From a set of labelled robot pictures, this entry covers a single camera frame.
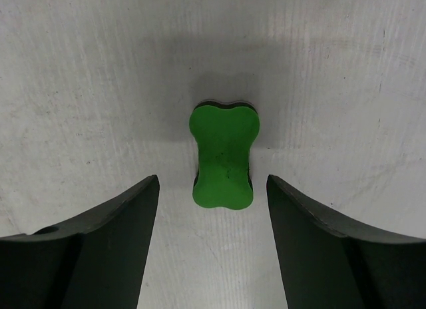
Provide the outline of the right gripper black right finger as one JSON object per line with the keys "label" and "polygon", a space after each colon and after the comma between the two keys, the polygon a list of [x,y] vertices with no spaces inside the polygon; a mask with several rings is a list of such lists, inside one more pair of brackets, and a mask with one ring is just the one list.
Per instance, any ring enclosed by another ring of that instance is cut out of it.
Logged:
{"label": "right gripper black right finger", "polygon": [[289,308],[424,308],[425,241],[350,218],[270,175]]}

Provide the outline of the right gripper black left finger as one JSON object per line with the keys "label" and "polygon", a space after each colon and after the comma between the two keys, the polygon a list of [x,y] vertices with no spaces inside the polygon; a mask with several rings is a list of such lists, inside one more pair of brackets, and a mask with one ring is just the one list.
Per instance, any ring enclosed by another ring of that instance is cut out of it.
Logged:
{"label": "right gripper black left finger", "polygon": [[1,239],[2,308],[136,308],[158,206],[148,176],[33,234]]}

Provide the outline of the green bone-shaped eraser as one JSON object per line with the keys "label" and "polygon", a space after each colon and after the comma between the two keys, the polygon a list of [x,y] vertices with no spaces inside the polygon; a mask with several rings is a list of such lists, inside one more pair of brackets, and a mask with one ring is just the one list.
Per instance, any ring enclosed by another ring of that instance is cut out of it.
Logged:
{"label": "green bone-shaped eraser", "polygon": [[190,115],[189,129],[198,149],[194,202],[203,208],[249,207],[250,150],[260,131],[256,109],[246,101],[202,101]]}

